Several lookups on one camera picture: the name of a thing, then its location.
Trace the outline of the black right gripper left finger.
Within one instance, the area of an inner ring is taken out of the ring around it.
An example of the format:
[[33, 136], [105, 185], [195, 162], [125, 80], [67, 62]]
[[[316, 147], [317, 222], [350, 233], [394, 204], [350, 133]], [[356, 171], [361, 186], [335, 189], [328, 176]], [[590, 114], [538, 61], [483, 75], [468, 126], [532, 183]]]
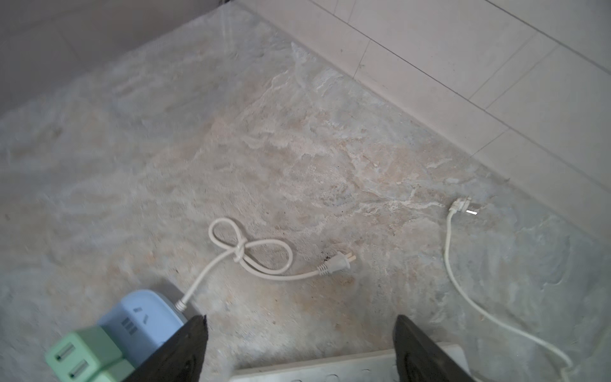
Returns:
[[125, 381], [198, 382], [205, 362], [207, 342], [207, 318], [205, 315], [196, 315]]

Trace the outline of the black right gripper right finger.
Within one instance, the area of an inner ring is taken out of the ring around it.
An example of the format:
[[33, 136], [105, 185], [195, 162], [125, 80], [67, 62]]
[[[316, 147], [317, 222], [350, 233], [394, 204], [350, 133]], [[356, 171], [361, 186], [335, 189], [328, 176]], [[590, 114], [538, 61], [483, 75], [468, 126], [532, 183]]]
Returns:
[[475, 381], [406, 315], [397, 316], [392, 338], [401, 382]]

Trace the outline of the green charger cube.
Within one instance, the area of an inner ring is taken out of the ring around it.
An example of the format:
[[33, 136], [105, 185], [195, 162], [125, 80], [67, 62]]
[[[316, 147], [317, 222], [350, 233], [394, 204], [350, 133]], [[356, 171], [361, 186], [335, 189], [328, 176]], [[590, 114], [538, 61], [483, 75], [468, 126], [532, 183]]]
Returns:
[[134, 371], [134, 366], [128, 360], [121, 359], [97, 372], [91, 382], [122, 382]]
[[66, 334], [45, 354], [59, 381], [89, 381], [98, 372], [123, 359], [119, 347], [101, 326]]

